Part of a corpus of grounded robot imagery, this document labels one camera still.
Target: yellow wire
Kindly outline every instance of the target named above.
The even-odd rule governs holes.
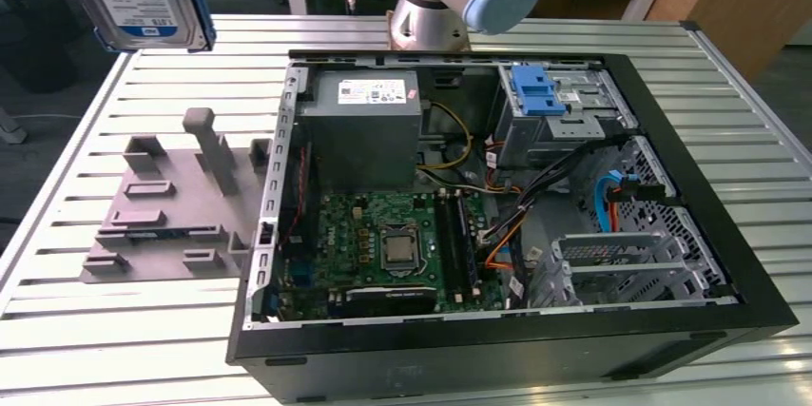
[[[462,152],[458,159],[456,159],[445,164],[417,165],[417,168],[420,168],[421,170],[442,170],[445,168],[450,168],[452,166],[461,164],[462,162],[465,162],[465,159],[468,159],[468,154],[470,154],[470,148],[473,146],[472,142],[470,142],[470,132],[468,131],[468,127],[465,126],[465,123],[458,118],[457,114],[454,114],[454,112],[446,106],[444,106],[442,104],[440,104],[437,102],[432,102],[432,106],[436,106],[442,111],[445,111],[445,114],[448,114],[452,117],[452,119],[457,122],[458,126],[461,127],[462,132],[465,132],[466,145],[465,145],[465,152]]]

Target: wire bundle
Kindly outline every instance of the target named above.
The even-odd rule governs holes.
[[[484,147],[484,150],[490,152],[493,149],[497,149],[497,148],[502,147],[504,145],[505,145],[505,142],[496,142],[490,145],[486,145]],[[489,168],[486,171],[486,174],[484,175],[484,187],[486,187],[488,190],[496,190],[496,191],[504,192],[505,188],[502,186],[500,187],[497,185],[493,185],[493,183],[492,183],[493,172],[494,172],[493,168]],[[517,194],[521,192],[521,188],[518,186],[513,185],[510,187],[510,192]]]
[[[458,125],[458,128],[461,128],[461,131],[465,134],[465,149],[461,153],[461,156],[458,156],[458,158],[456,160],[446,162],[444,164],[417,165],[417,169],[420,169],[420,170],[445,170],[448,168],[453,168],[453,167],[461,165],[465,162],[465,160],[468,159],[468,156],[470,155],[473,141],[470,140],[470,131],[468,130],[468,126],[461,121],[457,114],[446,106],[444,106],[442,104],[440,104],[437,102],[432,102],[432,106],[436,106],[437,108],[440,108],[445,112],[445,114],[448,114],[450,116],[450,118],[454,120],[454,122]]]
[[[516,231],[518,230],[518,227],[524,223],[526,219],[528,210],[533,206],[533,203],[536,203],[536,199],[540,193],[572,172],[572,170],[580,163],[581,158],[590,154],[592,151],[602,147],[621,145],[628,139],[628,134],[618,134],[604,140],[594,140],[592,142],[586,142],[578,147],[576,147],[566,155],[560,157],[558,160],[556,160],[552,164],[549,164],[541,169],[536,177],[530,180],[528,186],[518,194],[518,197],[516,198],[516,203],[513,205],[514,209],[508,218],[484,232],[482,238],[486,239],[500,233],[502,230],[508,230],[505,236],[501,238],[501,240],[496,244],[494,249],[490,251],[490,254],[486,257],[486,260],[484,262],[485,267],[510,268],[509,265],[493,262],[493,259],[496,258],[498,249],[501,249],[505,243],[510,240],[510,237],[514,235]]]

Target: green circuit board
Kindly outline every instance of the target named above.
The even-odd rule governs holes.
[[[312,286],[293,294],[298,319],[325,319],[324,291],[337,288],[424,286],[437,291],[434,312],[496,310],[502,307],[496,279],[480,284],[480,297],[462,303],[448,300],[444,290],[440,242],[433,215],[433,194],[330,194],[321,199],[317,256],[312,264]],[[478,194],[462,197],[466,221],[473,231],[484,228]],[[418,261],[413,268],[386,269],[386,236],[416,236]]]

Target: floor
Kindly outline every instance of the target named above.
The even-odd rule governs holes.
[[[376,12],[390,0],[366,0],[364,11]],[[78,6],[68,0],[70,7]],[[214,13],[286,13],[286,0],[208,0]],[[310,5],[324,11],[341,13],[336,0],[310,0]],[[68,53],[78,67],[78,78],[73,86],[44,95],[26,93],[0,68],[0,105],[12,116],[60,114],[81,116],[97,88],[106,76],[116,55],[105,52],[94,41],[86,18],[80,19],[85,33],[68,45]],[[773,108],[784,123],[796,133],[806,147],[812,147],[812,47],[786,47],[773,64],[754,83],[754,88]],[[28,130],[22,145],[0,143],[0,221],[1,218],[21,218],[37,195],[53,163],[65,147],[77,119],[69,117],[20,118]],[[0,252],[8,243],[14,226],[0,223]]]

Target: chip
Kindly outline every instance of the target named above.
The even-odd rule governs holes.
[[[385,261],[412,261],[410,237],[388,237],[385,239]]]
[[[414,227],[389,225],[380,233],[380,268],[396,272],[413,270],[420,266],[420,247]]]

